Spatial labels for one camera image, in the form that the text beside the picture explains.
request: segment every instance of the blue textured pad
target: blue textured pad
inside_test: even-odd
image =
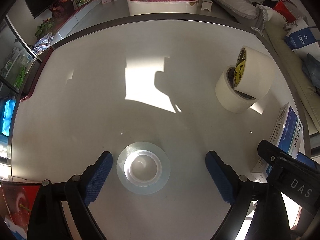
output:
[[[85,189],[85,199],[84,204],[86,206],[89,203],[96,200],[98,194],[107,179],[107,176],[112,168],[113,158],[111,153],[107,154],[106,158],[101,163],[100,167],[97,169],[96,173],[92,176],[91,180]]]
[[[233,205],[235,199],[233,197],[232,184],[228,180],[225,173],[222,171],[219,164],[216,162],[215,158],[212,156],[210,152],[208,152],[205,156],[205,166],[207,167],[211,175],[211,178],[216,184],[223,200],[227,203],[230,203],[230,205]]]

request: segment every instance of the brown leather bag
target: brown leather bag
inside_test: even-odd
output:
[[[55,19],[55,22],[62,22],[73,14],[75,8],[72,0],[57,0],[50,5],[49,10],[52,12],[52,18]]]

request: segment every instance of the coffee table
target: coffee table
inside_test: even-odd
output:
[[[127,0],[130,16],[147,13],[196,14],[199,0]]]

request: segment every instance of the cardboard box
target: cardboard box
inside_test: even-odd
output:
[[[289,103],[284,105],[276,121],[269,142],[296,159],[302,139],[303,126]],[[251,174],[258,182],[267,183],[267,176],[272,167],[262,158],[259,158]]]

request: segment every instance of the clear tape roll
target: clear tape roll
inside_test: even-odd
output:
[[[241,80],[235,85],[235,90],[245,93],[258,100],[263,98],[269,91],[275,77],[274,60],[255,50],[244,46],[239,56],[245,52],[245,63]]]
[[[155,176],[146,181],[137,179],[130,171],[130,164],[141,154],[151,157],[157,166]],[[117,160],[117,174],[122,185],[133,193],[147,195],[161,190],[170,176],[170,162],[165,152],[148,142],[135,142],[127,146]]]
[[[231,81],[228,75],[235,67],[231,66],[223,71],[217,84],[216,96],[220,104],[230,112],[239,114],[252,106],[257,99],[246,98],[231,87]]]

